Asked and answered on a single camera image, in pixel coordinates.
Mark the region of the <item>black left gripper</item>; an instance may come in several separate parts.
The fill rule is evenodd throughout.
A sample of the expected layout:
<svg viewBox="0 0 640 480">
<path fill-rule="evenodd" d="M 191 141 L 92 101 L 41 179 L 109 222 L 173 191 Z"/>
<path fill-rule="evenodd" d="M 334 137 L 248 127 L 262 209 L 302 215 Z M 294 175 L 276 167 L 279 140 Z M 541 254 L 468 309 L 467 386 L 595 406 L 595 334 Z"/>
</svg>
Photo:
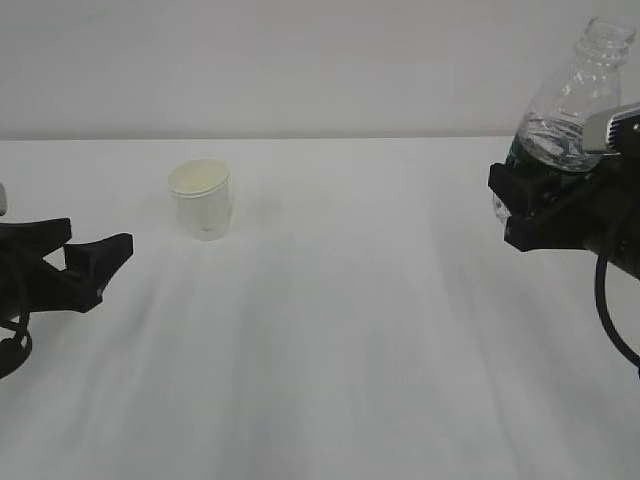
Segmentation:
<svg viewBox="0 0 640 480">
<path fill-rule="evenodd" d="M 134 252 L 129 233 L 66 244 L 71 236 L 69 218 L 1 224 L 2 329 L 26 330 L 32 313 L 92 310 Z M 65 268 L 58 269 L 45 258 L 62 247 Z"/>
</svg>

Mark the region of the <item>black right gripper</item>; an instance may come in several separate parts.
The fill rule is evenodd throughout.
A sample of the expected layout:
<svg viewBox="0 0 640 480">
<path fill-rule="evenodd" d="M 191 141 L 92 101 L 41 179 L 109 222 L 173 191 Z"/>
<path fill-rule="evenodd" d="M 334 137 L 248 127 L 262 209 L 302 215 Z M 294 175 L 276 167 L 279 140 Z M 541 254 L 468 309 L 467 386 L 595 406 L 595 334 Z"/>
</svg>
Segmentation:
<svg viewBox="0 0 640 480">
<path fill-rule="evenodd" d="M 517 250 L 600 251 L 614 221 L 613 251 L 639 251 L 639 155 L 607 156 L 586 174 L 520 173 L 490 167 L 488 186 L 508 210 L 504 240 Z"/>
</svg>

